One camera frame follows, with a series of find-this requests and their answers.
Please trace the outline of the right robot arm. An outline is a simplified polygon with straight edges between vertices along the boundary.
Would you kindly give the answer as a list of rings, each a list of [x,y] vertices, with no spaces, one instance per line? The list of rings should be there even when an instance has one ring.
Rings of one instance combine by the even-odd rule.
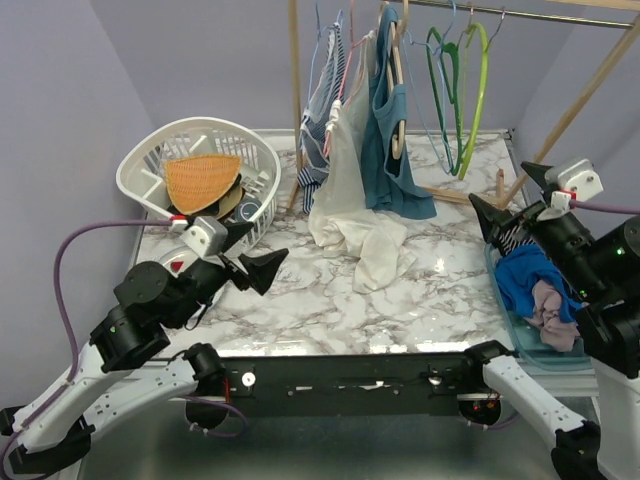
[[[559,270],[582,305],[576,312],[584,351],[594,370],[598,422],[566,408],[528,375],[500,342],[466,350],[460,367],[469,390],[500,394],[545,441],[562,479],[636,479],[639,476],[639,214],[599,239],[573,215],[574,208],[610,212],[591,203],[602,192],[587,159],[548,166],[524,162],[542,200],[518,213],[469,199],[485,238],[495,242],[517,226]]]

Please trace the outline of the beige wooden hanger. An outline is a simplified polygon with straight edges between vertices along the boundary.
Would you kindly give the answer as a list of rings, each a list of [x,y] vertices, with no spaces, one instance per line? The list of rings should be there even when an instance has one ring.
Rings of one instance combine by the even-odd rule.
[[[398,87],[404,86],[400,43],[408,27],[409,1],[403,0],[401,4],[402,13],[400,17],[395,21],[390,21],[389,25],[383,29],[388,40],[388,45],[385,47],[385,55],[387,58],[386,75],[389,96],[392,96]],[[401,159],[405,140],[406,119],[401,118],[394,127],[391,137],[391,154],[395,160]]]

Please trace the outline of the teal blue tank top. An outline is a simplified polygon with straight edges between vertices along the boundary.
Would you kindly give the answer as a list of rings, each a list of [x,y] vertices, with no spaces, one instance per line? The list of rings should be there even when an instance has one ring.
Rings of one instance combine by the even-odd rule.
[[[427,220],[437,215],[432,194],[415,184],[407,148],[401,146],[399,156],[393,155],[393,138],[407,119],[406,87],[388,86],[392,29],[397,22],[394,8],[384,7],[371,48],[374,72],[368,80],[370,112],[361,148],[361,177],[367,208]]]

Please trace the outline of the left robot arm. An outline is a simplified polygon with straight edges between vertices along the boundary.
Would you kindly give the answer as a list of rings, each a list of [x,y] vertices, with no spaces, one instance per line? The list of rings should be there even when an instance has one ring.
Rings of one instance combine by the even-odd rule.
[[[161,401],[180,398],[225,412],[237,410],[226,368],[208,343],[183,350],[154,375],[129,386],[120,383],[169,346],[168,330],[203,317],[227,283],[240,291],[266,294],[289,251],[229,259],[227,252],[252,230],[250,222],[224,225],[212,217],[177,215],[151,224],[181,233],[195,261],[180,273],[155,261],[134,265],[114,289],[115,306],[85,344],[78,343],[63,300],[62,258],[73,240],[113,224],[82,227],[59,247],[54,293],[72,361],[37,399],[2,409],[1,433],[7,438],[1,452],[2,478],[46,479],[81,460],[99,434]]]

